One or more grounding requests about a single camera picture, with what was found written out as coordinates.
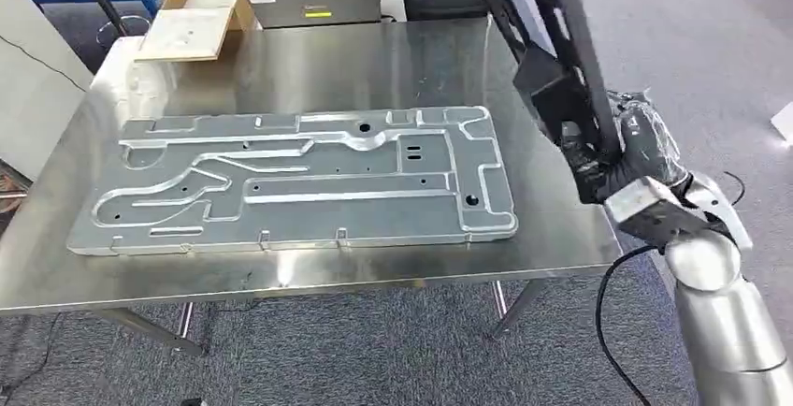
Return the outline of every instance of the metal frame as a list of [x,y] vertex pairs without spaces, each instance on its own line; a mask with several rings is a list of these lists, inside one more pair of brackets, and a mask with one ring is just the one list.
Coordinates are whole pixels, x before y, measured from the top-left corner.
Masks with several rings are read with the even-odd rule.
[[200,345],[187,339],[187,332],[193,317],[193,306],[193,303],[186,303],[182,307],[179,334],[174,334],[126,308],[96,310],[94,314],[131,328],[133,331],[144,334],[150,339],[161,342],[178,352],[184,352],[192,356],[203,356],[206,351]]
[[[330,41],[335,40],[338,45],[324,59],[311,57],[312,66],[301,65],[305,72],[290,76],[290,80],[297,77],[296,80],[303,80],[306,83],[301,84],[308,86],[299,97],[300,103],[279,106],[275,102],[279,95],[277,90],[262,88],[277,86],[284,80],[270,66],[277,67],[282,62],[281,55],[291,54],[290,49],[327,41],[312,38],[315,34],[330,34]],[[136,111],[124,107],[126,104],[122,100],[129,95],[129,87],[117,81],[123,81],[126,76],[120,62],[134,56],[140,39],[118,42],[106,62],[115,61],[117,65],[100,71],[92,83],[91,91],[102,92],[103,102],[84,102],[76,112],[43,175],[36,181],[41,184],[41,190],[34,190],[26,207],[11,224],[13,233],[0,241],[0,279],[3,280],[0,312],[111,308],[103,316],[180,348],[183,343],[190,346],[181,337],[188,326],[163,330],[129,311],[112,309],[165,301],[185,303],[240,296],[342,292],[365,285],[415,286],[452,280],[491,282],[499,278],[566,277],[602,272],[620,253],[612,229],[602,209],[582,206],[568,194],[553,198],[546,195],[560,184],[572,187],[569,169],[549,143],[537,141],[541,139],[538,130],[529,115],[521,111],[522,104],[509,89],[509,83],[478,81],[485,75],[484,67],[499,74],[514,71],[509,57],[504,61],[503,58],[484,59],[480,53],[465,55],[465,49],[481,46],[485,37],[497,44],[497,48],[490,48],[497,49],[497,55],[509,53],[499,36],[487,34],[486,20],[309,28],[300,34],[286,30],[230,34],[226,38],[232,40],[230,44],[241,40],[237,41],[241,44],[236,54],[216,62],[220,67],[191,68],[194,70],[180,75],[178,92],[171,93],[166,91],[170,88],[161,87],[156,95],[141,98],[140,109]],[[350,54],[348,49],[362,53]],[[452,57],[448,60],[449,66],[444,68],[443,74],[433,74],[430,71],[437,70],[434,64],[441,55]],[[328,84],[314,86],[309,83],[326,77],[328,68],[336,66],[337,61],[350,62],[350,70],[331,78]],[[382,73],[371,78],[362,77],[380,67],[384,67]],[[265,83],[253,86],[240,79],[243,76],[245,80]],[[160,75],[155,72],[149,76],[141,74],[141,77]],[[259,113],[285,112],[286,108],[291,112],[310,111],[316,105],[314,99],[323,100],[328,93],[334,94],[330,97],[336,99],[336,103],[323,104],[324,108],[346,110],[357,95],[349,93],[348,82],[365,83],[371,98],[381,99],[386,107],[404,105],[405,96],[413,99],[414,93],[434,96],[420,99],[423,102],[466,105],[481,102],[483,91],[491,88],[493,91],[487,92],[487,103],[496,119],[504,162],[512,168],[510,181],[513,186],[522,189],[515,204],[523,225],[518,236],[491,244],[440,245],[431,249],[420,246],[352,249],[349,252],[320,249],[299,253],[207,254],[200,258],[164,255],[152,261],[93,258],[88,262],[64,249],[74,214],[94,185],[96,169],[108,156],[107,143],[118,140],[115,126],[130,119],[129,115],[156,115],[157,111],[162,112],[162,99],[169,96],[170,107],[166,112],[171,115],[194,114],[194,111],[224,113],[229,108]],[[526,152],[549,158],[526,160]],[[558,212],[552,219],[567,225],[579,224],[582,229],[579,237],[562,239],[552,251],[549,245],[561,234],[548,232],[549,218],[534,217],[530,213],[549,207]],[[279,268],[289,268],[289,271],[279,271]],[[70,283],[64,283],[64,273],[69,274]],[[46,292],[37,288],[42,283],[50,287]],[[151,296],[152,289],[157,293],[156,298]]]
[[619,136],[581,0],[535,0],[556,56],[543,51],[531,39],[512,0],[484,1],[518,63],[536,60],[536,55],[525,58],[529,52],[545,53],[549,64],[543,69],[551,69],[547,77],[540,73],[538,78],[535,67],[532,71],[518,71],[514,82],[526,105],[539,114],[550,138],[558,141],[561,123],[574,121],[604,160],[615,161],[621,153]]

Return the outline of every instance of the metal panel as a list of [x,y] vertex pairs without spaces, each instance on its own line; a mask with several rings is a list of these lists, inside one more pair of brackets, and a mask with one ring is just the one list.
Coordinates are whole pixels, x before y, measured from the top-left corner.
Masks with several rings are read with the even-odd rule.
[[[113,45],[0,239],[0,315],[567,277],[601,273],[622,253],[603,208],[581,204],[567,162],[523,107],[515,61],[487,20],[232,31],[218,61],[197,65],[131,64],[140,39]],[[493,117],[520,223],[511,239],[134,257],[66,249],[130,119],[449,105]]]
[[130,121],[79,254],[488,241],[517,230],[483,107]]

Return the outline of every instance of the cardboard box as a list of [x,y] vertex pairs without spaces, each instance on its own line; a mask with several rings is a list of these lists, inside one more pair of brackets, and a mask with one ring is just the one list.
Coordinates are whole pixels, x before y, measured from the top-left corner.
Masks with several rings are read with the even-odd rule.
[[248,0],[165,0],[136,60],[216,60],[228,30],[253,24]]

